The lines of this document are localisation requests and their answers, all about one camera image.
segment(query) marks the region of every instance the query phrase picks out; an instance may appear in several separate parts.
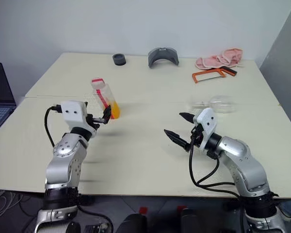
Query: white table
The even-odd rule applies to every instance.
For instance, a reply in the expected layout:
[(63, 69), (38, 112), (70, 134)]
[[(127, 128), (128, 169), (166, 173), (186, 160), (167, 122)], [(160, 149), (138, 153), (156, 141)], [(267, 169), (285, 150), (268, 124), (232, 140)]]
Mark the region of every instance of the white table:
[[(101, 114), (93, 104), (90, 80), (102, 77), (122, 115), (101, 126), (90, 141), (81, 193), (229, 196), (196, 188), (189, 176), (188, 154), (163, 132), (173, 130), (188, 140), (193, 125), (178, 115), (187, 110), (187, 99), (225, 94), (234, 97), (237, 111), (218, 114), (216, 132), (245, 141), (264, 166), (271, 190), (291, 198), (291, 123), (253, 61), (235, 68), (236, 77), (194, 84), (194, 59), (180, 59), (180, 67), (163, 62), (154, 69), (147, 67), (146, 57), (126, 59), (126, 65), (116, 67), (110, 55), (65, 53), (54, 63), (0, 128), (0, 189), (44, 191), (52, 157), (43, 124), (45, 110), (74, 99), (88, 100), (88, 112)], [(67, 132), (60, 114), (50, 114), (49, 127), (55, 142)], [(202, 177), (215, 162), (196, 149), (193, 166), (196, 177)], [(223, 165), (209, 179), (222, 181), (232, 181)]]

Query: pink cloth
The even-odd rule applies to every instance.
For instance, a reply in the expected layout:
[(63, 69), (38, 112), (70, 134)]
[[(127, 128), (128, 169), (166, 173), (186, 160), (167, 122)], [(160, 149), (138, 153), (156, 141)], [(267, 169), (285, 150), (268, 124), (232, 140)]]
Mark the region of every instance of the pink cloth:
[(214, 55), (208, 58), (200, 57), (196, 60), (196, 67), (199, 69), (220, 68), (222, 66), (234, 67), (242, 59), (243, 51), (233, 48), (225, 50), (221, 55)]

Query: floor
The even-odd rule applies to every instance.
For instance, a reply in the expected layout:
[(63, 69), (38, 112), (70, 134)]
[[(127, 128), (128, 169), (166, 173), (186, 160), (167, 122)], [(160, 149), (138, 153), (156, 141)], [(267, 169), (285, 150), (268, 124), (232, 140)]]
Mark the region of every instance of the floor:
[[(240, 215), (239, 211), (225, 212), (222, 205), (228, 199), (216, 198), (188, 198), (188, 197), (131, 197), (131, 196), (91, 196), (94, 197), (94, 203), (85, 206), (84, 209), (107, 215), (114, 224), (114, 232), (121, 222), (130, 214), (144, 211), (147, 217), (150, 232), (174, 233), (178, 222), (177, 209), (184, 206), (198, 210), (198, 216), (201, 222), (206, 226), (207, 231), (204, 233), (219, 232), (220, 229), (231, 229), (240, 232)], [(23, 196), (21, 201), (23, 210), (29, 215), (36, 215), (42, 206), (42, 200), (36, 197)], [(24, 226), (32, 220), (26, 229)], [(86, 225), (95, 225), (104, 222), (98, 217), (89, 216), (78, 211), (74, 219), (81, 224), (81, 232)], [(35, 227), (34, 217), (26, 216), (15, 205), (7, 210), (0, 217), (0, 233), (32, 233)]]

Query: white wall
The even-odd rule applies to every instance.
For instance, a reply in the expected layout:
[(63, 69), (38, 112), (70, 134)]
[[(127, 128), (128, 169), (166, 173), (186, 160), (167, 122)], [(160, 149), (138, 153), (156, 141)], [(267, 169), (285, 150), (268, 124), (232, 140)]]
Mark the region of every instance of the white wall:
[(291, 0), (0, 0), (0, 62), (16, 97), (64, 51), (169, 46), (198, 57), (239, 47), (260, 65), (290, 10)]

